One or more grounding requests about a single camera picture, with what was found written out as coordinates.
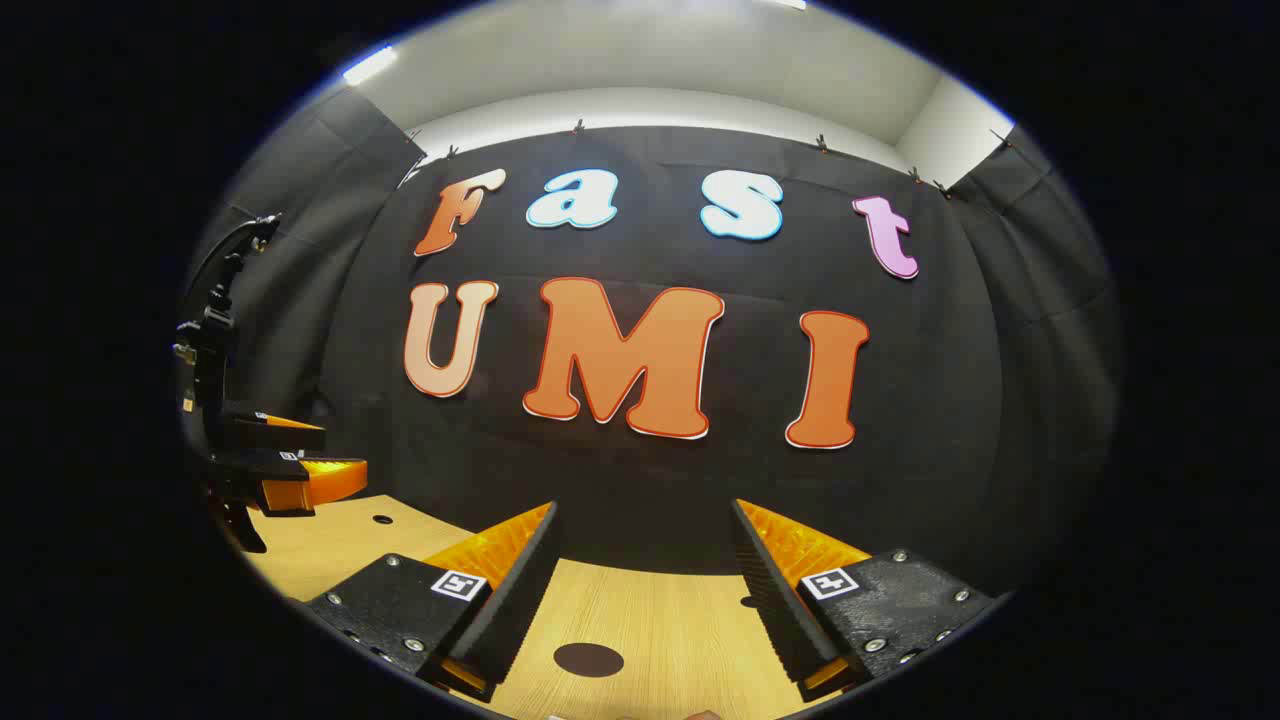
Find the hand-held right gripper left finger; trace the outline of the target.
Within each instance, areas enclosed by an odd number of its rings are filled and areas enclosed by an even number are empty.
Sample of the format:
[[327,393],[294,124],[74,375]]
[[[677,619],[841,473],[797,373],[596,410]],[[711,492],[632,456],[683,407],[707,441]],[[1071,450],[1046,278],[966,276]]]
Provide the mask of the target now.
[[385,553],[303,606],[383,664],[488,702],[529,634],[559,539],[558,506],[543,503],[426,559]]

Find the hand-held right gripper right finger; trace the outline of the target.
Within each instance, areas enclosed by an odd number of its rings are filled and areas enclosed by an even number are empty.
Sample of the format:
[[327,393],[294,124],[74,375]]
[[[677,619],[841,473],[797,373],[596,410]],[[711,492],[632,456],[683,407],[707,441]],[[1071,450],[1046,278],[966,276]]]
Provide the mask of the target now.
[[905,667],[998,603],[905,548],[868,553],[760,505],[730,505],[733,556],[805,701]]

